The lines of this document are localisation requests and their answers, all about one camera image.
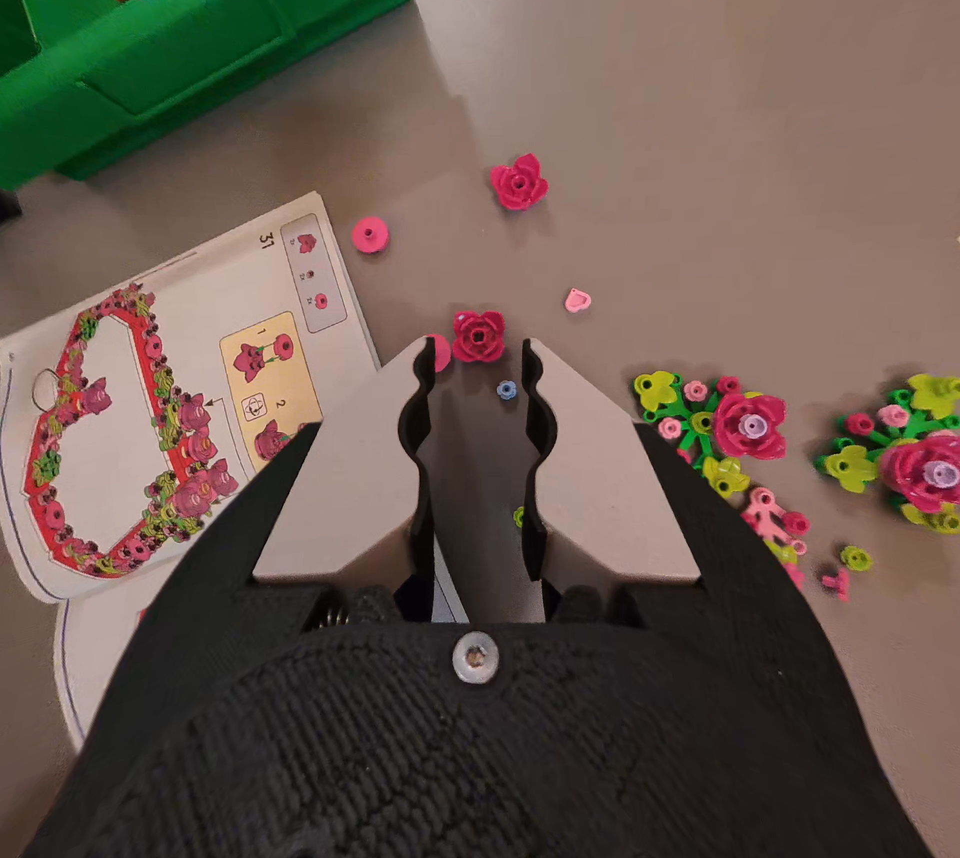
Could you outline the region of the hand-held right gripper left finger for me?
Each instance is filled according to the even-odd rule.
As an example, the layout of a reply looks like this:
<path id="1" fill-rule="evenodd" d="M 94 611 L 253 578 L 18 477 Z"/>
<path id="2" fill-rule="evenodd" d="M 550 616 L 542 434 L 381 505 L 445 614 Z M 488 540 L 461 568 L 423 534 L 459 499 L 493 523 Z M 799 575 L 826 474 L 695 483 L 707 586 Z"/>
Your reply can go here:
<path id="1" fill-rule="evenodd" d="M 322 420 L 254 579 L 317 581 L 342 599 L 383 587 L 408 620 L 433 620 L 435 522 L 419 451 L 435 380 L 436 341 L 421 337 Z"/>

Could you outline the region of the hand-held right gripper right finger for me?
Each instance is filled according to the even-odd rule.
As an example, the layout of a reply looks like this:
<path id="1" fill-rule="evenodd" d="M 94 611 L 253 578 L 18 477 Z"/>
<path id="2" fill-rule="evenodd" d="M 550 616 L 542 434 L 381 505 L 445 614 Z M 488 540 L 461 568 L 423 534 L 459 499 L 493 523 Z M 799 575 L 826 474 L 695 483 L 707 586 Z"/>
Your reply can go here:
<path id="1" fill-rule="evenodd" d="M 694 587 L 700 569 L 630 414 L 536 338 L 520 377 L 534 448 L 521 550 L 544 619 L 572 589 L 605 610 L 624 588 Z"/>

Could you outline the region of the lego flower bouquet assembly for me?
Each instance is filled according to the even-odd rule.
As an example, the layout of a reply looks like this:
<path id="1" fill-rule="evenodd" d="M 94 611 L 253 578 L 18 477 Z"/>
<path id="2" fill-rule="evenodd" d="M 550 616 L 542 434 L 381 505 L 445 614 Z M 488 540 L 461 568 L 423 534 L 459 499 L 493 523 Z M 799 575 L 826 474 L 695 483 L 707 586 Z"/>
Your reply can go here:
<path id="1" fill-rule="evenodd" d="M 959 533 L 959 378 L 918 373 L 882 407 L 838 419 L 839 436 L 813 466 L 845 492 L 882 488 L 910 524 Z"/>
<path id="2" fill-rule="evenodd" d="M 637 375 L 631 386 L 642 421 L 726 500 L 754 484 L 745 460 L 786 456 L 786 402 L 745 390 L 736 376 L 709 383 L 656 370 Z"/>

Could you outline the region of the pink lego stem piece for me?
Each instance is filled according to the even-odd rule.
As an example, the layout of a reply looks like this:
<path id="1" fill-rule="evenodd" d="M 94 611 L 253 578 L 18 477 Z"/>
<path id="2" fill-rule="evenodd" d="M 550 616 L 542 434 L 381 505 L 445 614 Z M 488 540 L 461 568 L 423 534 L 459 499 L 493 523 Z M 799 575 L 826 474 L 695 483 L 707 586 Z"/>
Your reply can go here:
<path id="1" fill-rule="evenodd" d="M 750 489 L 741 517 L 774 554 L 794 586 L 803 590 L 805 576 L 800 559 L 808 552 L 810 519 L 784 509 L 775 493 L 761 486 Z"/>

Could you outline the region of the lego instruction booklet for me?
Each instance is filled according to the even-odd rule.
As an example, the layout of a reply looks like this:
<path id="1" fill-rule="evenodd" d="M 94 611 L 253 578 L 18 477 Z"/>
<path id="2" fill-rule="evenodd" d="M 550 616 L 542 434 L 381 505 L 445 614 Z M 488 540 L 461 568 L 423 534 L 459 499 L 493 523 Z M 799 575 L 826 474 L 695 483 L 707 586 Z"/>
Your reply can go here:
<path id="1" fill-rule="evenodd" d="M 2 339 L 2 532 L 75 750 L 184 554 L 378 368 L 318 192 Z"/>

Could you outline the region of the green plastic bin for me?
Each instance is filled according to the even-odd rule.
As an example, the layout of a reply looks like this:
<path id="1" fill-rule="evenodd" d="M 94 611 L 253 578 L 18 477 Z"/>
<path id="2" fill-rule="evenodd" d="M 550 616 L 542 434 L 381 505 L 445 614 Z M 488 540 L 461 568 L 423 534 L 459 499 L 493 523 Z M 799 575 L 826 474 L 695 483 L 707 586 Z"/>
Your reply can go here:
<path id="1" fill-rule="evenodd" d="M 2 0 L 2 189 L 86 179 L 407 1 Z"/>

